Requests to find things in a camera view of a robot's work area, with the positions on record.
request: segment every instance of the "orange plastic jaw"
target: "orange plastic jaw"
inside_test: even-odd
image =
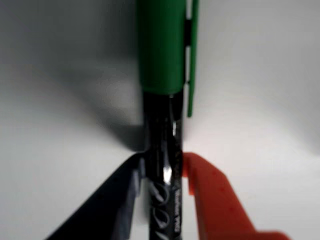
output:
[[[184,153],[183,176],[195,198],[200,240],[289,240],[279,232],[257,232],[227,177],[204,158]]]

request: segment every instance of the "cap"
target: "cap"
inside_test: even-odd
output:
[[[139,74],[142,89],[157,95],[180,92],[186,82],[190,46],[188,116],[192,115],[196,72],[198,0],[186,19],[186,0],[137,0]]]

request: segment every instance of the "green marker cap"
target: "green marker cap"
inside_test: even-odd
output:
[[[193,0],[192,19],[186,19],[186,0],[136,2],[139,73],[145,92],[171,95],[183,89],[190,46],[188,117],[195,90],[198,5]]]

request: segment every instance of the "white wall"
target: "white wall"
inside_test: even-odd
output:
[[[141,149],[133,9],[133,0],[0,2],[0,239],[45,238]],[[228,175],[256,228],[294,240],[319,239],[319,26],[317,0],[200,0],[184,125],[185,151]],[[147,239],[142,199],[132,239]]]

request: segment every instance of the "pen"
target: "pen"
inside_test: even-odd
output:
[[[139,75],[146,129],[150,240],[180,240],[182,226],[182,123],[186,63],[188,110],[195,86],[198,0],[186,19],[186,0],[137,0]],[[186,48],[190,47],[187,61]]]

